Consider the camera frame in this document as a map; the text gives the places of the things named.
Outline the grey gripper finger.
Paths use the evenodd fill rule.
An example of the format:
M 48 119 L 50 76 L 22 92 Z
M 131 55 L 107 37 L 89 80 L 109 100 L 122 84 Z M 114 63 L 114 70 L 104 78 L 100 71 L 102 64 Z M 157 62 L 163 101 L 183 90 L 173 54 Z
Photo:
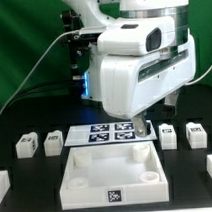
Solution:
M 135 134 L 138 137 L 146 137 L 147 135 L 147 121 L 143 119 L 141 114 L 134 116 L 133 118 Z
M 174 116 L 176 114 L 176 105 L 178 102 L 178 98 L 178 91 L 173 91 L 171 94 L 165 97 L 164 109 L 167 116 Z

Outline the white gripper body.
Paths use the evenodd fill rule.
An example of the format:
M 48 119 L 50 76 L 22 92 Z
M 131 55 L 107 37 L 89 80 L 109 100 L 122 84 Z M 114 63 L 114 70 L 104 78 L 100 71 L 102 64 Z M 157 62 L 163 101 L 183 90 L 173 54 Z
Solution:
M 178 61 L 163 64 L 160 53 L 130 57 L 106 56 L 100 66 L 103 108 L 115 118 L 131 119 L 184 86 L 195 76 L 191 34 L 178 48 Z

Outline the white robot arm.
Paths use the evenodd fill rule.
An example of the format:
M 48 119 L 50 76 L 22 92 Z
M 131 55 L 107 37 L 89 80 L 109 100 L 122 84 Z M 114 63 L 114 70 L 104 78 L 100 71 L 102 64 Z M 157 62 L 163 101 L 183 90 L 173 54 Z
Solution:
M 88 99 L 112 117 L 130 119 L 135 135 L 149 125 L 142 114 L 195 76 L 188 0 L 61 0 L 80 18 L 75 39 L 88 45 Z

